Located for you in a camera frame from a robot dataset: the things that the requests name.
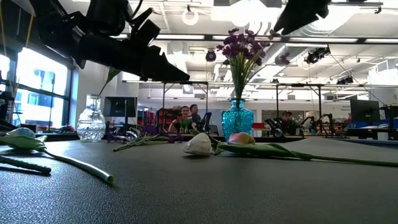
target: woman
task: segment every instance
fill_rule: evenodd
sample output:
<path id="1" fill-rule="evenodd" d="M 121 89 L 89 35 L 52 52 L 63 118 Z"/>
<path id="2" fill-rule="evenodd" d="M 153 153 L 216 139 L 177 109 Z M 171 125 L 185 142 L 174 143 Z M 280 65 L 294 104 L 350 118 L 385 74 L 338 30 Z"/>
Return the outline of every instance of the woman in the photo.
<path id="1" fill-rule="evenodd" d="M 189 107 L 181 107 L 181 113 L 177 116 L 177 119 L 173 120 L 169 126 L 169 133 L 176 133 L 178 130 L 175 125 L 180 126 L 180 124 L 187 124 L 188 129 L 192 129 L 192 120 L 189 117 Z"/>

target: white tulip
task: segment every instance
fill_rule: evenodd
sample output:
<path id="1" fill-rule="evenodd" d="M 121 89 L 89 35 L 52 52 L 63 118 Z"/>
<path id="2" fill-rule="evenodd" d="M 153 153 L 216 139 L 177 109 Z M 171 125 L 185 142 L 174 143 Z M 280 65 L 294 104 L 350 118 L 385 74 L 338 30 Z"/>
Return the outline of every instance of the white tulip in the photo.
<path id="1" fill-rule="evenodd" d="M 193 155 L 212 155 L 210 138 L 200 133 L 184 145 L 183 151 Z"/>

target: green leaf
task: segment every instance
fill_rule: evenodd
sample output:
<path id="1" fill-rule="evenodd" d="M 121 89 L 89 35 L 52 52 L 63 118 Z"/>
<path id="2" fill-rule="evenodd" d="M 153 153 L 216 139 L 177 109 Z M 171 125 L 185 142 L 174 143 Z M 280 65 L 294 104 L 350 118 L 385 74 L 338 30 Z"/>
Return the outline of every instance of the green leaf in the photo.
<path id="1" fill-rule="evenodd" d="M 110 81 L 112 81 L 112 79 L 116 76 L 119 75 L 122 71 L 115 69 L 114 67 L 110 67 L 109 68 L 109 72 L 108 72 L 108 78 L 106 79 L 106 83 L 109 83 Z"/>
<path id="2" fill-rule="evenodd" d="M 110 67 L 109 68 L 109 72 L 108 72 L 108 77 L 106 79 L 106 82 L 104 84 L 104 86 L 102 87 L 101 91 L 99 92 L 98 96 L 101 96 L 102 91 L 104 91 L 104 88 L 106 87 L 106 85 L 112 81 L 112 79 L 116 76 L 119 75 L 122 71 L 115 69 L 114 67 Z"/>

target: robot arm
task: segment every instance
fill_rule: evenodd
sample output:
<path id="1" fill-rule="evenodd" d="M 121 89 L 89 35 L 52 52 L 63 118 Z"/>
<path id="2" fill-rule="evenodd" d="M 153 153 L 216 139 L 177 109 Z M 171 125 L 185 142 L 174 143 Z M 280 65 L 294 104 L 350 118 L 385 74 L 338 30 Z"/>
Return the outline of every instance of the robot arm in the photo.
<path id="1" fill-rule="evenodd" d="M 91 0 L 87 15 L 68 14 L 58 0 L 29 0 L 34 8 L 41 41 L 56 53 L 73 59 L 80 68 L 86 60 L 129 72 L 147 81 L 186 81 L 189 75 L 170 64 L 160 47 L 149 46 L 160 28 L 147 18 L 149 8 L 135 15 L 128 0 Z M 128 22 L 128 39 L 117 40 Z"/>

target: pink tulip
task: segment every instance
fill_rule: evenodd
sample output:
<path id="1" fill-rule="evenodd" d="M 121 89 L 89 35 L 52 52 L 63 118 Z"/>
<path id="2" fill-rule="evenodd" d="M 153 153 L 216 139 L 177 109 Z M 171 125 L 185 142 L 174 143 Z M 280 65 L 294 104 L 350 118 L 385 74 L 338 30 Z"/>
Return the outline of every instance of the pink tulip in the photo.
<path id="1" fill-rule="evenodd" d="M 231 134 L 228 144 L 254 144 L 256 141 L 253 136 L 248 133 Z"/>

